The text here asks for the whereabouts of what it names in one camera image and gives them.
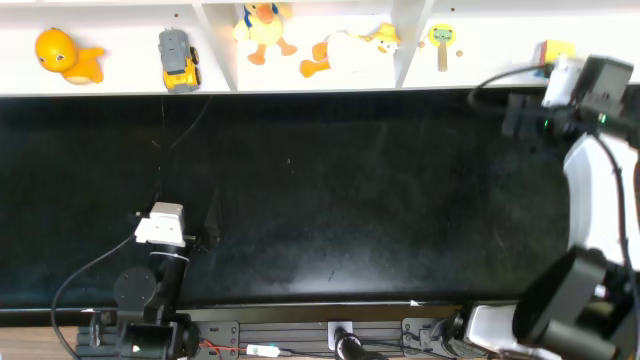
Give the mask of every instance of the yellow hat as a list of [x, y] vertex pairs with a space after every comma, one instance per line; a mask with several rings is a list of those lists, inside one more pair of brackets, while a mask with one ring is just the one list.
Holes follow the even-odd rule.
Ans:
[[400, 39], [396, 35], [395, 26], [389, 23], [384, 23], [380, 25], [380, 29], [378, 29], [378, 32], [371, 35], [371, 37], [374, 39], [378, 39], [386, 42], [397, 42], [397, 43], [400, 42]]

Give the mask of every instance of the plush toy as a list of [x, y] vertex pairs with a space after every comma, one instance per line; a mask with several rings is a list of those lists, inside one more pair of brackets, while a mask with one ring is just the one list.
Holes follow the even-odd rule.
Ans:
[[371, 70], [377, 56], [388, 56], [398, 49], [396, 28], [384, 23], [370, 36], [354, 36], [336, 32], [327, 41], [313, 46], [313, 60], [300, 63], [300, 73], [309, 78], [318, 71], [332, 69], [344, 74]]
[[49, 29], [36, 40], [36, 56], [43, 68], [62, 74], [74, 85], [101, 83], [104, 76], [96, 58], [104, 55], [104, 49], [81, 49], [73, 39], [61, 30]]
[[244, 18], [233, 29], [233, 38], [242, 41], [251, 39], [258, 43], [258, 50], [248, 56], [256, 65], [265, 62], [264, 53], [267, 46], [277, 44], [282, 55], [295, 54], [298, 48], [287, 44], [282, 38], [284, 25], [280, 15], [290, 18], [293, 12], [287, 4], [281, 3], [247, 3], [244, 4]]

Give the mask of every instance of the blue vest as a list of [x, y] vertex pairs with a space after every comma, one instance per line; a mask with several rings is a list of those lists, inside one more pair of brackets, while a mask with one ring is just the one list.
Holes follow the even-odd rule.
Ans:
[[[276, 4], [271, 3], [271, 10], [273, 10], [274, 14], [278, 15], [278, 7], [276, 6]], [[244, 7], [244, 23], [247, 25], [248, 28], [251, 28], [253, 25], [251, 24], [251, 21], [249, 21], [249, 15], [251, 15], [251, 13], [245, 6]]]

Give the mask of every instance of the orange toy duck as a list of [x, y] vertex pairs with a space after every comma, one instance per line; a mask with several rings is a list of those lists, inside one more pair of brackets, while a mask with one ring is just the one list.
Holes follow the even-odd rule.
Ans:
[[99, 84], [104, 78], [96, 60], [104, 55], [104, 49], [80, 49], [69, 35], [56, 28], [38, 36], [36, 55], [43, 68], [62, 74], [74, 85]]

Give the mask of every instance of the orange beak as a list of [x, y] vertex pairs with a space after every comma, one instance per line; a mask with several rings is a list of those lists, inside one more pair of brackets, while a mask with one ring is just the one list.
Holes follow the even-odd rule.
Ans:
[[258, 7], [258, 10], [256, 11], [256, 16], [258, 16], [258, 19], [265, 23], [265, 24], [271, 24], [271, 22], [273, 21], [273, 10], [271, 9], [271, 4], [262, 4]]

